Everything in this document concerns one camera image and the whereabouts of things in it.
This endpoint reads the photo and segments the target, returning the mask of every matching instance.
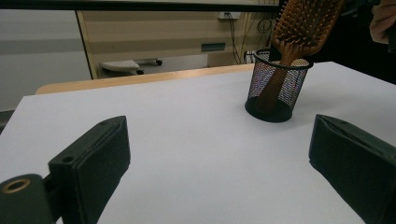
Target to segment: person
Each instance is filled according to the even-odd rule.
[[[370,23],[370,35],[374,42],[388,44],[388,29],[396,21],[396,0],[381,0],[372,9],[373,19]]]

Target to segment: floor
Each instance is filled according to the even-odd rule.
[[[144,71],[145,75],[161,73],[161,72],[172,72],[188,69],[197,69],[207,67],[207,55],[191,55],[183,57],[170,57],[160,58],[163,63],[158,65],[155,60],[151,61],[135,61],[140,65],[141,70]],[[123,77],[123,76],[135,76],[136,72],[112,72],[102,71],[101,78],[110,77]],[[0,134],[5,129],[9,119],[14,111],[0,111]]]

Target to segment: black mesh cup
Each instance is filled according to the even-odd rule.
[[[254,54],[256,63],[245,109],[268,122],[284,122],[291,118],[306,73],[313,63],[298,59],[291,66],[269,61],[269,50]]]

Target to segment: wooden hairbrush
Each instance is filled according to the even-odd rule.
[[[328,39],[346,0],[289,0],[276,21],[272,43],[281,53],[280,65],[320,51]],[[271,113],[277,102],[286,69],[276,69],[256,101],[260,113]]]

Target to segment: table surface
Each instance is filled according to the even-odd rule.
[[[316,114],[396,145],[396,88],[317,63],[291,120],[244,108],[252,71],[26,96],[0,135],[0,179],[47,163],[104,119],[128,119],[132,163],[99,223],[363,223],[309,164]]]
[[[254,67],[253,63],[242,64],[242,65],[230,65],[222,67],[212,67],[212,68],[200,68],[191,69],[175,72],[164,72],[157,74],[149,74],[144,76],[129,76],[129,77],[113,77],[113,78],[103,78],[85,81],[75,81],[75,82],[65,82],[65,83],[54,83],[45,85],[39,88],[35,94],[46,94],[55,93],[63,91],[82,91],[98,89],[103,87],[115,87],[131,84],[141,84],[147,82],[156,81],[166,81],[172,79],[181,79],[188,77],[203,77],[219,74],[227,74],[234,72],[248,72]]]

